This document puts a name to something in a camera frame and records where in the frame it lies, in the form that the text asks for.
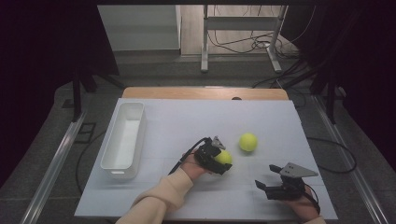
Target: white plastic bin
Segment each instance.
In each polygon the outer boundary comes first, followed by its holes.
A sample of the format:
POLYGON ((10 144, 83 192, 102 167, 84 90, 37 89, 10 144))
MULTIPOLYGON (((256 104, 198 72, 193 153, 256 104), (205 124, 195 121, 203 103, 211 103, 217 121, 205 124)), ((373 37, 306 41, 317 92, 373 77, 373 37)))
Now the white plastic bin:
POLYGON ((133 178, 146 130, 145 107, 141 103, 122 103, 116 106, 114 116, 101 167, 113 178, 133 178))

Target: white table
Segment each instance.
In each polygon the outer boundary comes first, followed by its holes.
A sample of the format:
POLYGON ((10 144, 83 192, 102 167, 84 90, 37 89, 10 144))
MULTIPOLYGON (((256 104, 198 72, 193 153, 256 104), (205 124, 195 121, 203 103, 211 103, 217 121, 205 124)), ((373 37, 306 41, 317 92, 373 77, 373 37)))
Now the white table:
MULTIPOLYGON (((165 219, 295 219, 286 205, 267 200, 254 180, 280 185, 279 175, 269 170, 269 164, 283 167, 289 161, 319 172, 292 101, 119 99, 118 104, 121 102, 141 102, 146 107, 148 124, 138 175, 131 180, 116 180, 100 168, 109 137, 106 133, 75 216, 124 215, 139 193, 157 184, 182 153, 208 136, 218 135, 231 152, 232 169, 224 175, 204 175, 196 180, 184 206, 165 219), (245 132, 259 138, 259 146, 251 154, 237 145, 245 132)), ((317 192, 324 218, 337 219, 321 176, 304 181, 317 192)))

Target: hand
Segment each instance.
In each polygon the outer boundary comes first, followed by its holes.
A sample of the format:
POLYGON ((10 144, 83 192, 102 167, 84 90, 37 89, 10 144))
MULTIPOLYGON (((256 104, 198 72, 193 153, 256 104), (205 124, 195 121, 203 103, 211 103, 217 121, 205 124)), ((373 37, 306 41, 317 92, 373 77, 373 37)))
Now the hand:
POLYGON ((181 163, 180 168, 186 172, 186 174, 190 177, 191 180, 197 179, 204 173, 210 173, 208 170, 204 169, 204 167, 198 164, 198 161, 195 160, 193 153, 196 151, 193 150, 192 153, 186 158, 186 160, 181 163))
MULTIPOLYGON (((305 192, 312 196, 311 189, 305 186, 305 192)), ((319 213, 315 206, 304 195, 293 201, 282 201, 291 207, 295 214, 303 221, 307 222, 319 217, 319 213)))

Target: beige sleeve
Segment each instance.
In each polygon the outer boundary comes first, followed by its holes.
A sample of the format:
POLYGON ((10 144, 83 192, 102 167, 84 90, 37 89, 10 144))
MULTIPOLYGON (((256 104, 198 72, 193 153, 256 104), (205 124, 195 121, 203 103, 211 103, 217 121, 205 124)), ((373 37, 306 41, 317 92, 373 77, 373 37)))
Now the beige sleeve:
POLYGON ((132 208, 117 224, 162 223, 166 212, 176 211, 184 203, 184 196, 192 187, 192 181, 182 169, 163 177, 158 185, 141 193, 132 208))
POLYGON ((324 221, 323 217, 317 217, 308 222, 305 222, 304 224, 326 224, 326 222, 324 221))

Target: tennis ball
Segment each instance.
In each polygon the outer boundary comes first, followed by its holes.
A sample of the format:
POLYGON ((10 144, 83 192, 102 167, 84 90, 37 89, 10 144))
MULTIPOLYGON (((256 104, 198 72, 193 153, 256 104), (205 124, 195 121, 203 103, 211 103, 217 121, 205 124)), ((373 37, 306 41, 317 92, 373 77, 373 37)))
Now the tennis ball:
POLYGON ((244 133, 239 138, 239 146, 245 151, 253 151, 257 143, 257 137, 253 133, 244 133))
POLYGON ((230 152, 224 149, 221 149, 220 154, 217 155, 214 159, 221 164, 233 164, 233 157, 231 156, 230 152))

